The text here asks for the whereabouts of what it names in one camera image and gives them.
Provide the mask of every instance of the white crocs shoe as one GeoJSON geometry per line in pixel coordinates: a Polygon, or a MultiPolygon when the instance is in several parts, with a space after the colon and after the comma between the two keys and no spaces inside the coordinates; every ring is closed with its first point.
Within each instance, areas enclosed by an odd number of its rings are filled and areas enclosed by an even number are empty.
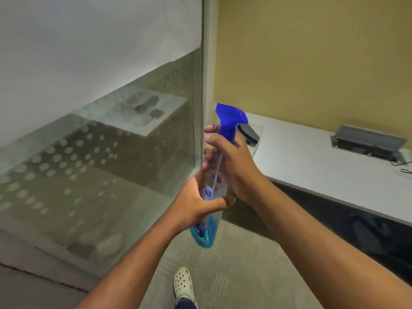
{"type": "Polygon", "coordinates": [[[181,298],[188,298],[194,303],[196,308],[198,308],[197,302],[194,300],[192,277],[190,276],[190,272],[186,267],[181,267],[176,272],[175,278],[173,280],[173,288],[175,290],[176,296],[175,305],[181,298]]]}

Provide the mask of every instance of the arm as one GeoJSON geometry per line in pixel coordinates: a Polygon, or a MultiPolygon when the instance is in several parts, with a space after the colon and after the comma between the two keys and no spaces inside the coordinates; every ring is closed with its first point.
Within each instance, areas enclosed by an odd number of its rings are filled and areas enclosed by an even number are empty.
{"type": "Polygon", "coordinates": [[[160,258],[183,230],[234,203],[233,197],[204,201],[198,192],[204,172],[188,179],[178,196],[143,238],[83,299],[77,309],[136,309],[149,286],[160,258]]]}
{"type": "MultiPolygon", "coordinates": [[[[412,288],[275,187],[256,168],[241,137],[236,146],[216,134],[207,142],[224,153],[234,192],[256,210],[325,309],[412,308],[412,288]]],[[[207,168],[213,152],[204,153],[207,168]]]]}

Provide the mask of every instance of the white table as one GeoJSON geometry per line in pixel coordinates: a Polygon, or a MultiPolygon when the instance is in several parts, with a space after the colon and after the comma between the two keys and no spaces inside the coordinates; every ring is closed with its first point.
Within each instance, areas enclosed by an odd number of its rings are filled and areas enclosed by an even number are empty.
{"type": "MultiPolygon", "coordinates": [[[[274,182],[412,226],[409,166],[333,148],[332,132],[246,113],[263,128],[253,160],[274,182]]],[[[402,153],[412,160],[410,151],[402,153]]]]}

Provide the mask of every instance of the blue liquid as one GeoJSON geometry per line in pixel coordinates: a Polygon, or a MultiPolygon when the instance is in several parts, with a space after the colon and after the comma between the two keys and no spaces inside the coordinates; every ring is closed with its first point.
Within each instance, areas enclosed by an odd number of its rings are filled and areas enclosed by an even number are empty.
{"type": "Polygon", "coordinates": [[[210,216],[208,227],[203,237],[200,237],[197,234],[196,229],[194,227],[190,228],[190,233],[192,234],[193,239],[196,241],[198,245],[200,245],[203,248],[210,248],[212,247],[215,241],[217,230],[218,230],[218,225],[216,224],[212,216],[210,216]]]}

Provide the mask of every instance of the spray bottle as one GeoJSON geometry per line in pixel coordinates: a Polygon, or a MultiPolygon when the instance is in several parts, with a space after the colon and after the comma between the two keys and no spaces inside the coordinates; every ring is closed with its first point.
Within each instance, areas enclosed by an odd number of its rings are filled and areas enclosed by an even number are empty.
{"type": "MultiPolygon", "coordinates": [[[[247,124],[248,118],[239,108],[216,104],[216,114],[220,124],[215,126],[219,134],[223,135],[229,142],[234,142],[238,124],[247,124]]],[[[205,173],[204,188],[200,190],[200,195],[206,201],[222,197],[227,194],[227,180],[221,172],[224,156],[219,150],[214,151],[213,161],[210,163],[208,171],[205,173]]],[[[193,239],[203,248],[212,247],[216,233],[218,231],[222,212],[212,213],[204,217],[197,225],[190,228],[193,239]]]]}

